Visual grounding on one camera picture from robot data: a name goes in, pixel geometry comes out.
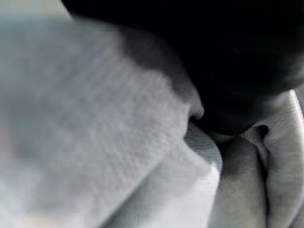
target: textured fabric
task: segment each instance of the textured fabric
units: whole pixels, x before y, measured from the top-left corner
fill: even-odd
[[[0,34],[0,227],[304,226],[294,91],[218,148],[189,123],[200,98],[155,37],[48,18],[1,18]]]

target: crumpled cloth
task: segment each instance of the crumpled cloth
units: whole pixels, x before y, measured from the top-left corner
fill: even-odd
[[[0,227],[302,228],[303,89],[217,146],[149,33],[0,18]]]

